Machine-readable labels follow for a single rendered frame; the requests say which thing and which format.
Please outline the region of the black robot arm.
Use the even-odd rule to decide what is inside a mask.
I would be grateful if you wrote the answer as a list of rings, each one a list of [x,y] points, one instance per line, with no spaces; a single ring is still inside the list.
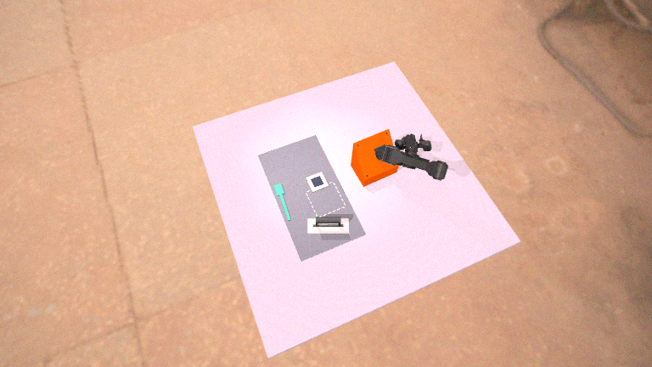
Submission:
[[[407,150],[409,148],[416,149],[418,146],[414,134],[408,134],[406,137],[403,137],[401,143],[406,145]],[[441,181],[442,179],[445,179],[447,175],[449,165],[444,161],[430,162],[430,160],[419,157],[417,153],[411,151],[405,153],[393,145],[381,145],[380,147],[375,148],[374,152],[378,161],[381,160],[381,162],[393,166],[398,165],[413,170],[418,168],[427,171],[429,176],[436,180]]]

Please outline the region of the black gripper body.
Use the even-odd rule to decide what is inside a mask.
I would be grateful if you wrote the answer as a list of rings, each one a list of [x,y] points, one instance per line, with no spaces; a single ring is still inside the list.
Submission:
[[[404,149],[405,149],[405,153],[406,153],[406,152],[409,152],[409,151],[414,152],[414,153],[417,153],[417,152],[418,152],[418,148],[423,148],[423,151],[431,151],[431,150],[432,150],[431,142],[430,142],[429,140],[419,141],[419,144],[418,144],[418,146],[416,147],[416,149],[409,148],[409,149],[407,150],[407,149],[406,149],[406,145],[405,145],[405,144],[402,144],[400,139],[396,139],[396,141],[395,141],[395,146],[398,147],[398,149],[400,149],[400,150],[404,150]]]

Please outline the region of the white square tile with dark blue centre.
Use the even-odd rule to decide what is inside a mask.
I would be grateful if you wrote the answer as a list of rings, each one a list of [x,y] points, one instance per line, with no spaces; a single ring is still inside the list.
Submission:
[[[311,175],[310,177],[307,177],[306,180],[309,183],[312,192],[329,186],[322,172]]]

